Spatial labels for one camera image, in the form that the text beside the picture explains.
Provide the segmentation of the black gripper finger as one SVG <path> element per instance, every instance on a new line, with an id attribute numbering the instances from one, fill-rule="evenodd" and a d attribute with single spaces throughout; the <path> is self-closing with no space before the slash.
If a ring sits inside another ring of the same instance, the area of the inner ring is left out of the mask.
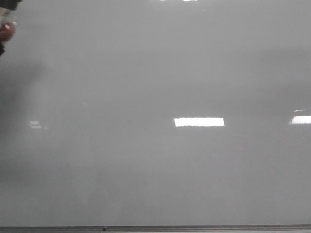
<path id="1" fill-rule="evenodd" d="M 2 42 L 0 42 L 0 56 L 2 56 L 5 52 L 5 48 Z"/>

